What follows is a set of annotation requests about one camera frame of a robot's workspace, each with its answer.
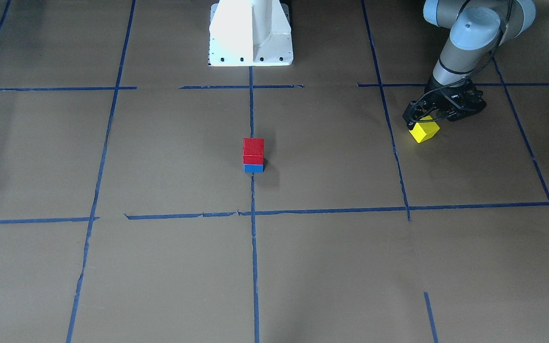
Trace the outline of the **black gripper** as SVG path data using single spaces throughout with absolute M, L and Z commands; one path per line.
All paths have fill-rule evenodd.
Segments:
M 430 78 L 423 96 L 411 101 L 402 117 L 408 130 L 414 130 L 421 121 L 458 121 L 486 108 L 487 103 L 482 95 L 483 91 L 477 89 L 469 78 L 447 86 L 440 84 L 435 78 Z

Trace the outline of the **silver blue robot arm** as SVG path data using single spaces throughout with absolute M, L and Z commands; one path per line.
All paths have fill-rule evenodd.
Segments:
M 487 53 L 525 32 L 534 22 L 537 8 L 531 0 L 427 0 L 423 17 L 449 29 L 449 37 L 420 99 L 403 113 L 412 131 L 421 121 L 431 123 L 438 111 L 448 121 L 477 114 L 486 107 L 471 81 L 488 64 Z

